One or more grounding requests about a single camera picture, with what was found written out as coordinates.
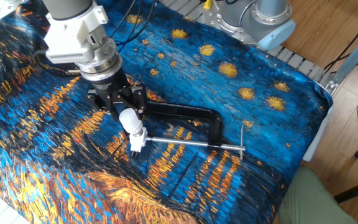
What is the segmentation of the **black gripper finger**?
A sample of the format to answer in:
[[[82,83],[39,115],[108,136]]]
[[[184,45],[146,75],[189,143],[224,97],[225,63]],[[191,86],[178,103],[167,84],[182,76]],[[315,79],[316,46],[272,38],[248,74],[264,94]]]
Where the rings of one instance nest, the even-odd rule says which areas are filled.
[[[99,96],[95,91],[87,92],[87,100],[91,103],[98,111],[105,111],[109,113],[114,120],[119,119],[119,113],[113,105],[113,101],[110,95],[106,97]]]
[[[130,86],[130,107],[135,110],[136,116],[142,120],[146,109],[147,94],[145,86]]]

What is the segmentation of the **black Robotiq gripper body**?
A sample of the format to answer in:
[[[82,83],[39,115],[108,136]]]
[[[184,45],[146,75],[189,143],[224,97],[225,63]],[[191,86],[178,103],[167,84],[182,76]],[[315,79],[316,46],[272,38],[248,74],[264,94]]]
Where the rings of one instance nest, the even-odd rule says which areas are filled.
[[[91,74],[89,82],[93,86],[89,91],[95,91],[103,98],[110,95],[113,105],[122,103],[130,108],[130,84],[123,70]]]

